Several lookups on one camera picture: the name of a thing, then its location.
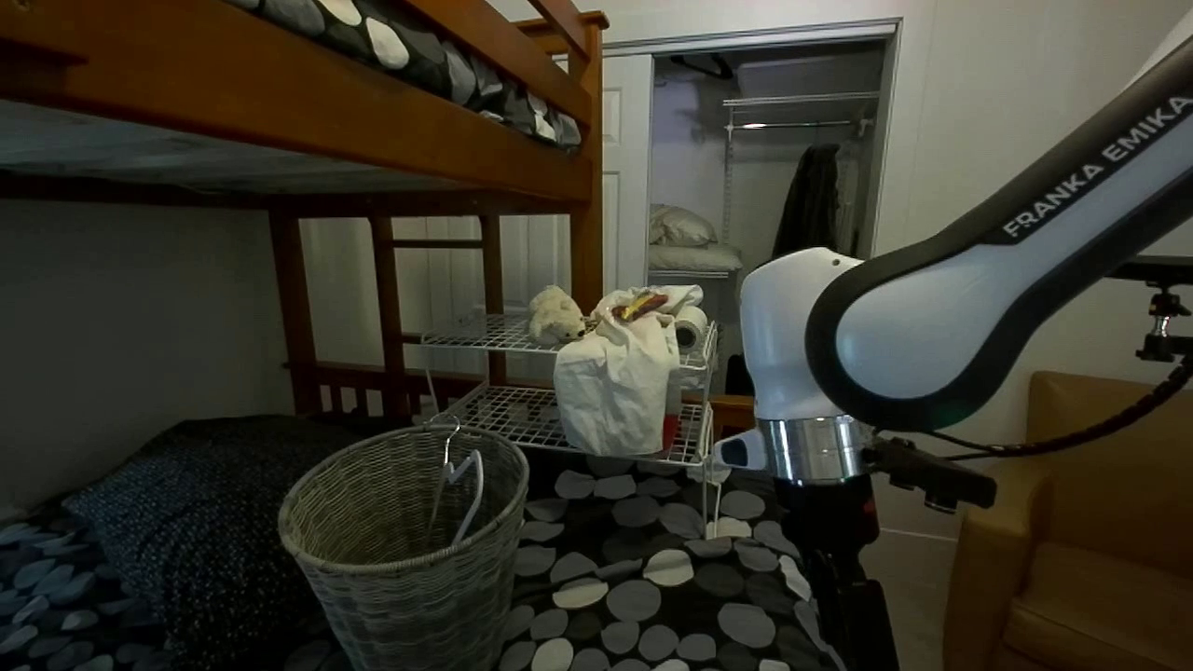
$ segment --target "wooden furniture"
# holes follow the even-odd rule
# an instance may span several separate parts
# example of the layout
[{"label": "wooden furniture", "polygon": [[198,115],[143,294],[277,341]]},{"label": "wooden furniture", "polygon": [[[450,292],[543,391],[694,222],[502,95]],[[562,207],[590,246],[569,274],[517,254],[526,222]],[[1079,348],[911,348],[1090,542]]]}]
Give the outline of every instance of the wooden furniture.
[{"label": "wooden furniture", "polygon": [[[1030,440],[1147,388],[1038,372]],[[1001,461],[1001,505],[961,522],[942,669],[1177,671],[1193,661],[1193,397],[1073,450]]]},{"label": "wooden furniture", "polygon": [[[409,419],[393,215],[477,215],[498,305],[498,214],[569,215],[569,292],[600,297],[600,29],[568,0],[507,24],[481,0],[409,0],[424,25],[581,127],[553,151],[228,0],[0,3],[0,199],[266,210],[293,412]],[[297,222],[370,215],[385,371],[317,361]]]}]

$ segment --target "wooden bed frame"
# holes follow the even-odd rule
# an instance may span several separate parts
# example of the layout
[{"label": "wooden bed frame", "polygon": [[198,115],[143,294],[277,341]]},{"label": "wooden bed frame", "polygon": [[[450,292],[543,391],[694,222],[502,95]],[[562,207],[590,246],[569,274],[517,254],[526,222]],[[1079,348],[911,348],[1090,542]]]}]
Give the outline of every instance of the wooden bed frame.
[{"label": "wooden bed frame", "polygon": [[[393,246],[405,241],[395,241],[393,215],[477,215],[481,240],[465,250],[481,250],[486,305],[498,311],[498,214],[568,214],[569,292],[581,305],[600,297],[600,29],[608,24],[598,13],[576,13],[568,0],[533,0],[542,13],[533,24],[507,24],[486,0],[402,3],[441,38],[576,115],[584,135],[581,151],[549,151],[370,65],[255,18],[233,0],[8,0],[0,3],[0,101],[182,132],[188,142],[213,140],[269,151],[277,172],[291,161],[315,168],[326,161],[336,179],[328,179],[333,188],[287,193],[255,188],[213,193],[194,192],[188,179],[126,184],[75,172],[8,172],[0,166],[0,199],[266,210],[293,412],[370,412],[367,398],[374,391],[385,398],[387,419],[409,419],[424,388],[402,361],[409,337],[398,316]],[[385,188],[344,192],[349,184],[344,177]],[[297,222],[307,215],[370,215],[385,371],[317,361],[297,240]],[[441,379],[438,388],[450,397],[462,383],[470,379]]]}]

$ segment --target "closet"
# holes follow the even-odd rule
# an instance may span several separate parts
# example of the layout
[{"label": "closet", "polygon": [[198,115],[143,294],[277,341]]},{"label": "closet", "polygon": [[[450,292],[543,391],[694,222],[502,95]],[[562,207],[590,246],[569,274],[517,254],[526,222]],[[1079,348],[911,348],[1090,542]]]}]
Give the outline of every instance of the closet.
[{"label": "closet", "polygon": [[720,388],[751,270],[817,241],[868,254],[887,56],[887,38],[653,56],[648,279],[705,289]]}]

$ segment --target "black and white bedspread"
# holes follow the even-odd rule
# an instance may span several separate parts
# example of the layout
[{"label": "black and white bedspread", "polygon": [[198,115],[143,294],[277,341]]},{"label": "black and white bedspread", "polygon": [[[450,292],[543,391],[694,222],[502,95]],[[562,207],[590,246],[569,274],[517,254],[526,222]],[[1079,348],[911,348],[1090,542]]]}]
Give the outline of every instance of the black and white bedspread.
[{"label": "black and white bedspread", "polygon": [[[233,473],[241,440],[269,450]],[[279,419],[188,423],[72,497],[75,516],[0,525],[0,669],[349,669],[277,542],[293,473],[349,440]],[[530,461],[498,671],[835,669],[810,637],[812,604],[768,480],[736,473],[722,520],[705,525],[702,485],[675,468]]]},{"label": "black and white bedspread", "polygon": [[438,38],[398,0],[235,0],[293,34],[326,43],[356,61],[377,65],[438,97],[481,115],[576,151],[581,132],[569,115],[553,111],[542,97],[502,81],[489,65]]}]

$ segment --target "bunk bed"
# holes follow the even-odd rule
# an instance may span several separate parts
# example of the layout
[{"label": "bunk bed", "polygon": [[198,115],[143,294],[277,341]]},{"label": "bunk bed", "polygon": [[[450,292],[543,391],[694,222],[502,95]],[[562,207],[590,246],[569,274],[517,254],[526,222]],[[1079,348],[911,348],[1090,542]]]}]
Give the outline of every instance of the bunk bed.
[{"label": "bunk bed", "polygon": [[[533,0],[542,18],[530,24],[475,0],[307,0],[307,14],[287,14],[297,3],[0,3],[0,199],[269,214],[293,397],[293,419],[182,423],[111,479],[65,497],[72,516],[49,509],[0,525],[0,669],[344,669],[297,572],[279,565],[271,522],[311,461],[382,427],[405,427],[424,397],[402,357],[409,332],[393,250],[405,241],[393,215],[477,215],[470,250],[486,263],[486,305],[498,311],[498,215],[568,214],[569,294],[581,305],[600,297],[604,14],[568,0]],[[382,371],[317,361],[297,235],[307,215],[370,222]],[[362,419],[374,415],[370,397],[382,397],[382,427]],[[653,551],[702,537],[685,516],[694,485],[680,470],[576,455],[533,461],[536,531],[556,537],[530,537],[521,565],[584,551],[598,537],[608,537],[590,548],[598,561],[628,561],[646,537]],[[559,501],[559,480],[584,479],[615,485],[615,497]],[[702,545],[702,581],[690,581],[690,597],[669,592],[648,624],[716,634],[716,620],[736,625],[746,611],[772,637],[736,625],[726,637],[694,637],[690,661],[731,654],[746,664],[787,655],[829,669],[787,624],[802,597],[784,589],[777,565],[792,545],[777,533],[779,509],[754,489],[764,485],[743,485],[737,509],[772,531],[768,542],[737,551]],[[631,516],[615,533],[615,501],[672,509],[672,520]],[[731,589],[731,614],[705,577]],[[543,625],[556,632],[556,620],[536,620],[553,602],[549,572],[521,568],[517,602],[517,624],[530,620],[507,637],[502,664],[513,669],[530,664]],[[556,637],[598,640],[600,620],[577,624],[584,632]]]}]

